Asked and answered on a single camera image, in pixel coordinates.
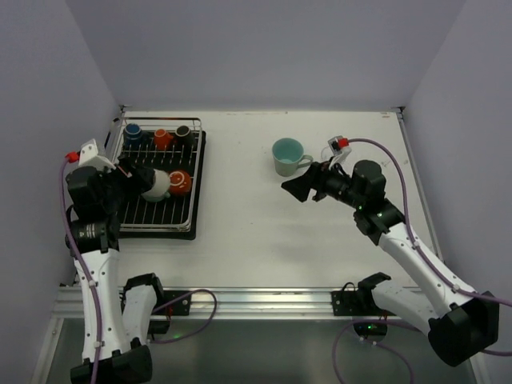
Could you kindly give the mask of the small green teacup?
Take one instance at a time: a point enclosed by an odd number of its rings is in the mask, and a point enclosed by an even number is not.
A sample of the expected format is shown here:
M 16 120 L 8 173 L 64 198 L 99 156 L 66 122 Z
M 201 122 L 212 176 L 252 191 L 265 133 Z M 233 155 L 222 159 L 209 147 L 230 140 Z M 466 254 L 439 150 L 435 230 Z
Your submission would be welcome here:
M 148 202 L 160 202 L 170 196 L 170 176 L 163 170 L 154 170 L 153 186 L 142 197 Z

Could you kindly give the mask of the large green mug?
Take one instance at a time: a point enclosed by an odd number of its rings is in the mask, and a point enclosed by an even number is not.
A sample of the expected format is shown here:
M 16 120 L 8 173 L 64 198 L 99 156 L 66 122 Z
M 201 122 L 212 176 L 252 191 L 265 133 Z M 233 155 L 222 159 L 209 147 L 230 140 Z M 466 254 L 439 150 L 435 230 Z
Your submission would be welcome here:
M 313 157 L 305 154 L 303 145 L 293 138 L 281 138 L 272 146 L 274 168 L 278 175 L 292 176 L 298 169 L 310 166 Z

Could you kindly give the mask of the red smiley mug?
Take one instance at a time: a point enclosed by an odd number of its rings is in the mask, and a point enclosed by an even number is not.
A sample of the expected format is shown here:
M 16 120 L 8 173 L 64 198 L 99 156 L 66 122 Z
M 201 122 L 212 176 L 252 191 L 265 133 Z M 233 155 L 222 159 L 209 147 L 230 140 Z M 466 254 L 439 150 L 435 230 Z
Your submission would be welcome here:
M 192 188 L 192 178 L 184 170 L 174 170 L 169 173 L 169 193 L 173 196 L 185 196 Z

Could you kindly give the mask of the clear glass tumbler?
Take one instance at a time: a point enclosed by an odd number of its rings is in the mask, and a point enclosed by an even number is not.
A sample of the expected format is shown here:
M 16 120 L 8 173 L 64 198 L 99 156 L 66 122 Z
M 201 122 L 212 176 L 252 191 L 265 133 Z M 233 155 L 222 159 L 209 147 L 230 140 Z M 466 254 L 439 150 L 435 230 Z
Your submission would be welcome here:
M 321 160 L 324 162 L 324 161 L 328 161 L 331 159 L 331 157 L 333 156 L 333 152 L 331 150 L 331 148 L 329 146 L 326 146 L 322 149 L 321 151 Z

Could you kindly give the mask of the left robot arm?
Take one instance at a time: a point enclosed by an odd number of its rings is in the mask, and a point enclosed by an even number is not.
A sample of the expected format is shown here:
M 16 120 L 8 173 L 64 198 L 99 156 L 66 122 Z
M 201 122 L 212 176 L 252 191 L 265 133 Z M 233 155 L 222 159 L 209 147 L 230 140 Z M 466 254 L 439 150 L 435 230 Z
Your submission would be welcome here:
M 123 158 L 111 168 L 79 166 L 59 175 L 66 245 L 82 290 L 85 336 L 82 363 L 70 372 L 73 383 L 146 383 L 153 363 L 147 335 L 163 288 L 153 274 L 118 287 L 120 222 L 125 202 L 150 191 L 155 171 Z

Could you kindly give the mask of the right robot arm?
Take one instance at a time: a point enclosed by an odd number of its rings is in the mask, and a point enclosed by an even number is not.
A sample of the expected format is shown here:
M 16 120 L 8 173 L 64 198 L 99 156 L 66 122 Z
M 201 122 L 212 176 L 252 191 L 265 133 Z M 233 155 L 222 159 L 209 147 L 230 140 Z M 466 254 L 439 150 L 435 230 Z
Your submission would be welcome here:
M 404 214 L 386 198 L 386 178 L 376 162 L 361 160 L 352 174 L 314 162 L 301 176 L 282 183 L 300 202 L 315 194 L 354 209 L 359 231 L 392 257 L 421 289 L 415 294 L 391 277 L 376 273 L 357 285 L 352 303 L 360 310 L 381 310 L 408 322 L 425 336 L 437 356 L 458 366 L 498 340 L 499 304 L 492 293 L 478 294 L 428 250 L 406 224 Z

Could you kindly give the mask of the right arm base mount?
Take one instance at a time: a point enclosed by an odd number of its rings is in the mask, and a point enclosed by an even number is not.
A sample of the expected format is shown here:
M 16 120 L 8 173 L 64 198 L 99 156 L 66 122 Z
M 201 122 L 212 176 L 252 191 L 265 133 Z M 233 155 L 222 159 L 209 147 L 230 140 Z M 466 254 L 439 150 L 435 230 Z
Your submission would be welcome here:
M 347 282 L 340 290 L 330 292 L 331 306 L 334 316 L 351 317 L 377 317 L 378 320 L 387 320 L 388 313 L 377 307 L 371 295 L 377 284 L 391 280 L 383 272 L 372 274 L 357 284 Z M 353 324 L 352 328 L 357 336 L 363 340 L 381 342 L 387 335 L 387 325 L 372 322 Z

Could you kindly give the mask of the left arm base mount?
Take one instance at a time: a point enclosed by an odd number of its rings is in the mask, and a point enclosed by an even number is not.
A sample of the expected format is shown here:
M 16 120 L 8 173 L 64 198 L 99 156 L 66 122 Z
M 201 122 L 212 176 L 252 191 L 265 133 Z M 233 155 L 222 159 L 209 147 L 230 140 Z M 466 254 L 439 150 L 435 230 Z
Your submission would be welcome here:
M 172 321 L 190 315 L 192 296 L 191 290 L 164 290 L 157 294 L 147 330 L 151 342 L 163 342 L 163 337 L 170 331 Z

